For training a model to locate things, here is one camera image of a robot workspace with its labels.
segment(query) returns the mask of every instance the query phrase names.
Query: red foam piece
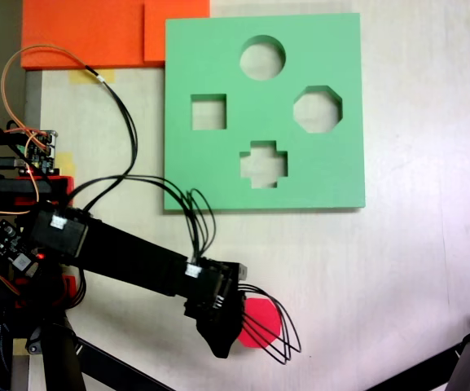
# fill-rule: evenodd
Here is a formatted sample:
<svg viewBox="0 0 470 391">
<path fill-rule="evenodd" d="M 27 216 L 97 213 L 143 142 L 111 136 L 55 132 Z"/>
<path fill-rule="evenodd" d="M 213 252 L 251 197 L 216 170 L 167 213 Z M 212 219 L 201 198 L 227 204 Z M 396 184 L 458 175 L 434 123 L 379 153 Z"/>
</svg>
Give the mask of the red foam piece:
<svg viewBox="0 0 470 391">
<path fill-rule="evenodd" d="M 144 7 L 144 62 L 150 67 L 165 64 L 167 19 L 208 18 L 209 0 L 146 0 Z"/>
<path fill-rule="evenodd" d="M 272 331 L 275 335 L 280 335 L 282 323 L 280 321 L 279 313 L 271 300 L 256 298 L 247 299 L 245 301 L 245 313 L 257 320 L 257 322 Z M 276 339 L 273 334 L 258 326 L 250 319 L 246 319 L 246 322 L 261 334 L 261 336 L 259 336 L 249 325 L 245 325 L 254 338 L 260 342 L 260 344 L 258 344 L 258 342 L 256 342 L 248 332 L 242 330 L 238 339 L 246 348 L 265 348 Z"/>
<path fill-rule="evenodd" d="M 165 20 L 208 16 L 209 0 L 23 0 L 21 45 L 62 46 L 93 68 L 162 66 Z M 43 48 L 23 53 L 21 66 L 81 67 L 67 55 Z"/>
</svg>

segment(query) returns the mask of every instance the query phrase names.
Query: white label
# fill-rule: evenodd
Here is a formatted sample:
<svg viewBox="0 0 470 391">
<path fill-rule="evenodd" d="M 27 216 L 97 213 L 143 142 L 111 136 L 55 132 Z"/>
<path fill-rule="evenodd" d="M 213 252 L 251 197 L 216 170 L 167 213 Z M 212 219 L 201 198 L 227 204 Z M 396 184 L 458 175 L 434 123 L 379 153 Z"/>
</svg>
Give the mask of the white label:
<svg viewBox="0 0 470 391">
<path fill-rule="evenodd" d="M 12 262 L 12 264 L 21 271 L 26 269 L 31 263 L 32 261 L 30 261 L 24 254 L 18 255 L 18 257 Z"/>
<path fill-rule="evenodd" d="M 190 277 L 197 278 L 202 271 L 202 268 L 200 266 L 195 266 L 192 265 L 191 263 L 187 264 L 186 268 L 186 275 L 189 275 Z"/>
</svg>

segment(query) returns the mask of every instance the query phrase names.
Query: connector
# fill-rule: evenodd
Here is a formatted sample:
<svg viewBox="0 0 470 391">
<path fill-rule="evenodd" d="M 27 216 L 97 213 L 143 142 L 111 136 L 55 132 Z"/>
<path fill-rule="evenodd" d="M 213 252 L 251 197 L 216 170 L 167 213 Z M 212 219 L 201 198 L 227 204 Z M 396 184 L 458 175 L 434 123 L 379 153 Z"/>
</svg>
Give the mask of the connector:
<svg viewBox="0 0 470 391">
<path fill-rule="evenodd" d="M 19 169 L 25 167 L 26 164 L 22 159 L 15 157 L 0 157 L 0 169 Z"/>
</svg>

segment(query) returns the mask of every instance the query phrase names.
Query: square hole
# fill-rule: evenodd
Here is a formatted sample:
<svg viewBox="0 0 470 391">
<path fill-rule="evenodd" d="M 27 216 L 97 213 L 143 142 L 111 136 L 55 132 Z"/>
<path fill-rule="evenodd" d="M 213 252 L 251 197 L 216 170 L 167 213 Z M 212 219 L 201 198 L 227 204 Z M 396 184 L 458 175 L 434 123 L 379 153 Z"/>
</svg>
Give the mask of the square hole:
<svg viewBox="0 0 470 391">
<path fill-rule="evenodd" d="M 192 95 L 191 117 L 193 130 L 226 129 L 226 94 Z"/>
</svg>

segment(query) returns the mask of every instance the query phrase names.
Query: octagonal hole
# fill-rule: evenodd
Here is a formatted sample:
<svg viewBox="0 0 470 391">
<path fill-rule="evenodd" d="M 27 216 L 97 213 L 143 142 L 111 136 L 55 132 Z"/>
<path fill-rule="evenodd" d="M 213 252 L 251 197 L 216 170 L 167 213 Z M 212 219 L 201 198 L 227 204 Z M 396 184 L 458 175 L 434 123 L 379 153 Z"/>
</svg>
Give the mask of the octagonal hole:
<svg viewBox="0 0 470 391">
<path fill-rule="evenodd" d="M 327 133 L 343 118 L 341 97 L 328 86 L 309 86 L 296 99 L 295 121 L 307 133 Z"/>
<path fill-rule="evenodd" d="M 285 49 L 275 38 L 259 35 L 244 44 L 240 67 L 254 80 L 272 79 L 282 72 L 285 65 Z"/>
</svg>

